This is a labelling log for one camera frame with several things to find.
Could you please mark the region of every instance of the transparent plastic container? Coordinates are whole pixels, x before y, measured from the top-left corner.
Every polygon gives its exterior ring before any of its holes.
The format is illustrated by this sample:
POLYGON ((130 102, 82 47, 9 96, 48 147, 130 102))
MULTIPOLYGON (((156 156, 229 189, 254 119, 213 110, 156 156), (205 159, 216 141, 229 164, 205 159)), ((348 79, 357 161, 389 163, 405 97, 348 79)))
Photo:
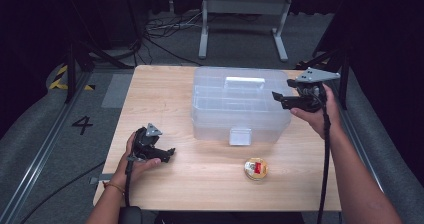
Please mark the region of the transparent plastic container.
POLYGON ((281 70, 199 67, 192 95, 194 137, 228 140, 231 145, 275 143, 291 114, 272 92, 292 96, 281 70))

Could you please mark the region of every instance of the yellow tape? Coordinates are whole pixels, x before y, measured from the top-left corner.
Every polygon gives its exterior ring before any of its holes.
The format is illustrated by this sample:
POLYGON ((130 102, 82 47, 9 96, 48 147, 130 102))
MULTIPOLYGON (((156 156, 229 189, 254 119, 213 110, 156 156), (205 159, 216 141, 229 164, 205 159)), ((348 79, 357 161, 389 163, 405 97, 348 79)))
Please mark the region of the yellow tape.
MULTIPOLYGON (((68 70, 68 66, 66 64, 63 64, 62 67, 59 69, 59 71, 56 74, 56 77, 54 78, 52 84, 50 84, 49 89, 62 89, 62 90, 68 90, 68 85, 66 84, 60 84, 60 80, 63 77, 63 74, 68 70)), ((96 89, 95 85, 86 85, 84 87, 84 90, 87 91, 94 91, 96 89)))

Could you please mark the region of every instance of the jar lid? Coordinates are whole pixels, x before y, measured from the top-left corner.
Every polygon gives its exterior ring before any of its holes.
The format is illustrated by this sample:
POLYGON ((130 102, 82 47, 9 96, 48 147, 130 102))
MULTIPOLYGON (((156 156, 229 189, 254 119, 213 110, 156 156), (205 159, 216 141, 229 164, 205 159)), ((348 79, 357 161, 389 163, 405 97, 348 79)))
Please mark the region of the jar lid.
POLYGON ((268 164, 262 158, 250 158, 244 164, 244 172, 252 180, 262 180, 268 173, 268 164))

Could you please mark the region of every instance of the cable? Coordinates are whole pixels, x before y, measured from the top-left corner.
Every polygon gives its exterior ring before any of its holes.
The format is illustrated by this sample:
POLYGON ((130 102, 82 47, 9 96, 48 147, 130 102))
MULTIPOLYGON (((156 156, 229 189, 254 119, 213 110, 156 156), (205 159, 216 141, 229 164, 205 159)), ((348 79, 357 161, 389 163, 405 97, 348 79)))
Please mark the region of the cable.
MULTIPOLYGON (((95 39, 94 39, 94 37, 92 36, 92 34, 91 34, 91 32, 90 32, 90 30, 89 30, 89 28, 88 28, 88 25, 87 25, 87 23, 84 21, 84 19, 82 18, 81 13, 78 11, 78 8, 77 8, 77 6, 76 6, 76 4, 75 4, 74 0, 69 0, 69 1, 71 2, 73 9, 74 9, 74 10, 75 10, 75 12, 77 13, 79 20, 81 21, 82 25, 84 26, 84 29, 85 29, 85 31, 86 31, 86 33, 87 33, 88 37, 89 37, 89 38, 91 39, 91 41, 93 42, 94 46, 95 46, 95 47, 97 47, 97 48, 99 48, 99 44, 96 42, 96 40, 95 40, 95 39)), ((134 31, 135 31, 135 33, 136 33, 137 38, 139 38, 139 34, 138 34, 138 31, 137 31, 136 22, 135 22, 134 17, 133 17, 132 15, 131 15, 131 18, 132 18, 131 20, 132 20, 132 23, 133 23, 134 31)), ((134 54, 134 52, 135 52, 135 51, 137 51, 137 50, 138 50, 138 49, 131 49, 129 52, 124 53, 124 54, 121 54, 121 55, 113 56, 113 58, 114 58, 114 59, 116 59, 116 60, 120 60, 120 59, 123 59, 123 58, 126 58, 126 57, 131 56, 131 55, 132 55, 132 54, 134 54)), ((98 61, 98 62, 100 62, 100 61, 107 61, 107 60, 104 60, 104 59, 103 59, 103 58, 101 58, 101 57, 95 57, 95 56, 90 56, 90 57, 91 57, 91 59, 93 59, 94 61, 98 61)))
POLYGON ((140 60, 144 63, 144 65, 147 65, 147 63, 143 60, 143 58, 140 56, 140 54, 137 52, 137 56, 140 58, 140 60))
POLYGON ((152 40, 150 40, 148 37, 146 37, 146 40, 147 40, 147 41, 149 41, 150 43, 152 43, 153 45, 155 45, 155 46, 159 47, 159 48, 160 48, 160 49, 162 49, 163 51, 165 51, 165 52, 167 52, 167 53, 171 54, 172 56, 174 56, 174 57, 176 57, 176 58, 178 58, 178 59, 181 59, 181 60, 184 60, 184 61, 187 61, 187 62, 190 62, 190 63, 197 64, 198 66, 203 66, 202 64, 200 64, 200 63, 198 63, 198 62, 195 62, 195 61, 192 61, 192 60, 186 59, 186 58, 184 58, 184 57, 180 57, 180 56, 178 56, 178 55, 176 55, 176 54, 174 54, 174 53, 172 53, 172 52, 168 51, 167 49, 165 49, 165 48, 161 47, 160 45, 158 45, 158 44, 156 44, 155 42, 153 42, 152 40))
POLYGON ((343 224, 343 216, 341 212, 339 212, 339 224, 343 224))
POLYGON ((170 37, 180 30, 186 30, 186 29, 189 29, 189 28, 194 27, 194 26, 195 27, 201 27, 201 26, 195 24, 200 19, 201 14, 202 14, 202 12, 199 12, 196 15, 189 17, 188 20, 183 20, 183 16, 180 16, 179 21, 177 21, 177 22, 173 22, 176 18, 171 19, 167 23, 164 23, 160 19, 154 20, 155 22, 161 21, 161 23, 159 25, 156 24, 156 23, 155 24, 149 24, 151 21, 148 21, 147 24, 146 24, 146 32, 149 34, 149 36, 151 38, 163 38, 163 37, 170 37), (160 31, 160 30, 162 30, 161 34, 149 33, 149 31, 160 31))
POLYGON ((324 117, 324 170, 322 175, 322 185, 321 185, 321 199, 319 204, 319 210, 318 210, 318 217, 317 217, 317 224, 321 224, 322 221, 322 215, 324 213, 324 204, 325 204, 325 196, 327 193, 327 181, 328 181, 328 169, 329 169, 329 163, 330 163, 330 117, 327 113, 327 106, 326 106, 326 97, 325 100, 322 101, 313 91, 308 92, 311 96, 314 97, 314 99, 319 102, 321 109, 323 111, 323 117, 324 117))
POLYGON ((135 57, 135 52, 134 52, 133 57, 134 57, 134 67, 137 67, 137 66, 138 66, 138 64, 137 64, 137 58, 135 57))
POLYGON ((153 57, 152 57, 152 55, 150 54, 150 48, 149 48, 146 44, 144 44, 144 42, 142 42, 141 44, 143 44, 143 46, 145 46, 145 47, 146 47, 146 49, 147 49, 147 54, 149 55, 149 58, 150 58, 149 65, 151 65, 151 64, 152 64, 152 61, 153 61, 153 57))
POLYGON ((75 181, 77 181, 78 179, 80 179, 81 177, 87 175, 88 173, 90 173, 91 171, 97 169, 98 167, 102 166, 103 164, 105 164, 105 161, 100 162, 99 164, 97 164, 96 166, 92 167, 91 169, 89 169, 88 171, 85 171, 84 173, 78 175, 77 177, 75 177, 74 179, 72 179, 71 181, 69 181, 68 183, 66 183, 65 185, 63 185, 62 187, 60 187, 59 189, 57 189, 56 191, 54 191, 53 193, 51 193, 50 195, 48 195, 46 198, 44 198, 44 200, 42 200, 37 206, 35 206, 28 215, 25 216, 24 219, 22 219, 22 221, 20 222, 21 224, 25 223, 32 214, 34 214, 34 212, 40 207, 42 206, 45 202, 47 202, 50 198, 52 198, 54 195, 56 195, 58 192, 60 192, 61 190, 63 190, 64 188, 66 188, 67 186, 71 185, 72 183, 74 183, 75 181))
POLYGON ((125 167, 125 175, 126 175, 126 181, 125 181, 125 192, 124 192, 124 198, 125 198, 125 206, 130 207, 130 183, 131 183, 131 174, 132 169, 134 166, 134 160, 135 160, 135 154, 134 154, 134 144, 135 141, 138 138, 139 132, 137 131, 135 133, 133 142, 131 143, 131 152, 127 157, 127 166, 125 167))

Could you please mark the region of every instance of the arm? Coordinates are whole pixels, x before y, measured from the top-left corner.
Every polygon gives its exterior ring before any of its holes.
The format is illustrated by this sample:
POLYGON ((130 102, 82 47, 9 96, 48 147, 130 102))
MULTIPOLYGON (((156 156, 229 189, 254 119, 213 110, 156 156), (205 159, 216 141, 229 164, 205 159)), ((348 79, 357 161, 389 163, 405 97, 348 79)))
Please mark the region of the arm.
MULTIPOLYGON (((340 203, 347 223, 402 223, 395 208, 380 190, 343 131, 339 110, 331 89, 325 86, 330 117, 330 149, 333 156, 340 203)), ((308 113, 292 108, 324 138, 322 110, 308 113)))
MULTIPOLYGON (((134 140, 134 133, 127 141, 127 147, 125 153, 122 155, 121 160, 119 161, 116 172, 113 174, 110 183, 119 186, 121 189, 124 189, 126 182, 125 168, 127 166, 127 156, 131 152, 131 145, 134 140)), ((131 174, 131 183, 137 181, 141 177, 141 174, 152 167, 155 167, 160 164, 160 159, 155 158, 151 159, 145 163, 135 162, 133 166, 133 172, 131 174)), ((121 207, 121 202, 123 199, 123 193, 119 188, 114 186, 107 186, 103 191, 99 201, 91 212, 90 216, 87 219, 87 224, 89 223, 118 223, 119 218, 119 209, 121 207)))

